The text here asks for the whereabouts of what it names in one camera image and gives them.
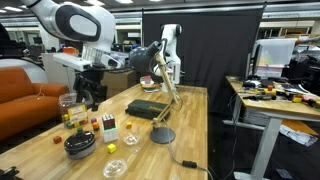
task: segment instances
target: desk lamp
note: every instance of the desk lamp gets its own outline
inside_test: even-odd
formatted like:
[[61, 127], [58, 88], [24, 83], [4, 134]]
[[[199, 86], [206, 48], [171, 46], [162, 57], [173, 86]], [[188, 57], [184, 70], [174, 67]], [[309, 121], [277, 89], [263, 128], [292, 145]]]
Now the desk lamp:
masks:
[[129, 54], [130, 63], [137, 71], [146, 72], [149, 70], [150, 61], [154, 58], [158, 64], [164, 84], [168, 88], [168, 94], [171, 97], [171, 102], [168, 104], [158, 117], [153, 118], [153, 129], [150, 132], [150, 139], [159, 144], [165, 144], [175, 139], [173, 130], [167, 127], [160, 127], [159, 123], [170, 112], [173, 105], [178, 103], [178, 96], [173, 91], [172, 84], [170, 83], [169, 76], [165, 70], [165, 61], [159, 54], [162, 44], [160, 42], [153, 42], [148, 48], [138, 47], [132, 50]]

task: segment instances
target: wooden table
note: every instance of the wooden table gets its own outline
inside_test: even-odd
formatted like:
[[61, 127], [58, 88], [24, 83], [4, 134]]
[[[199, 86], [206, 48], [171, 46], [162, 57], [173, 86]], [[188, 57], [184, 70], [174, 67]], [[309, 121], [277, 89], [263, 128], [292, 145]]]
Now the wooden table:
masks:
[[[180, 111], [171, 110], [167, 120], [169, 127], [175, 131], [176, 139], [172, 142], [173, 153], [177, 160], [197, 162], [207, 167], [207, 89], [191, 86], [179, 86], [178, 93], [183, 99]], [[26, 141], [25, 143], [0, 155], [0, 169], [16, 166], [20, 171], [18, 177], [23, 179], [105, 179], [102, 170], [105, 164], [114, 159], [123, 159], [127, 171], [120, 179], [207, 179], [207, 173], [199, 169], [182, 167], [175, 163], [168, 151], [168, 145], [152, 142], [149, 133], [152, 121], [127, 115], [127, 105], [135, 99], [169, 103], [170, 98], [164, 92], [146, 93], [136, 85], [103, 102], [99, 111], [90, 112], [89, 119], [95, 117], [101, 126], [101, 117], [113, 114], [118, 126], [119, 139], [113, 141], [116, 152], [109, 154], [101, 132], [95, 132], [96, 149], [89, 156], [80, 160], [67, 158], [63, 142], [76, 129], [66, 129], [62, 124]], [[134, 154], [123, 142], [125, 122], [140, 127], [141, 150]], [[91, 124], [83, 126], [92, 131]], [[55, 136], [61, 136], [63, 142], [53, 143]]]
[[[282, 120], [291, 119], [320, 122], [320, 111], [301, 103], [285, 101], [252, 101], [249, 99], [242, 99], [243, 96], [248, 96], [238, 93], [239, 90], [242, 90], [242, 82], [233, 77], [227, 77], [227, 81], [230, 83], [237, 95], [233, 110], [233, 121], [224, 121], [224, 123], [264, 130], [251, 174], [234, 172], [234, 176], [236, 179], [263, 179], [275, 141], [279, 134]], [[269, 116], [270, 121], [266, 127], [264, 128], [261, 126], [238, 122], [239, 112], [242, 105], [244, 105], [247, 110], [256, 111]]]

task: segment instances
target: white desk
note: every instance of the white desk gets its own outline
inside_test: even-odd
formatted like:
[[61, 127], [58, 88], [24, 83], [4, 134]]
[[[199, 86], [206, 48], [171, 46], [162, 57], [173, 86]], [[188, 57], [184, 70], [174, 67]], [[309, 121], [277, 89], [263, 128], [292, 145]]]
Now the white desk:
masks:
[[[242, 88], [242, 83], [236, 81], [232, 77], [227, 77], [228, 82], [231, 84], [233, 90]], [[275, 141], [279, 134], [282, 119], [303, 120], [303, 121], [318, 121], [320, 122], [320, 111], [308, 107], [301, 103], [290, 102], [273, 102], [273, 101], [251, 101], [242, 99], [238, 94], [236, 97], [234, 108], [234, 121], [224, 121], [226, 124], [236, 124], [240, 127], [247, 128], [260, 128], [264, 130], [256, 158], [250, 174], [242, 172], [234, 172], [236, 179], [245, 180], [260, 180], [264, 179], [264, 173], [267, 168]], [[245, 123], [238, 122], [239, 111], [241, 106], [244, 105], [248, 110], [254, 110], [263, 113], [270, 117], [270, 122], [265, 128]]]

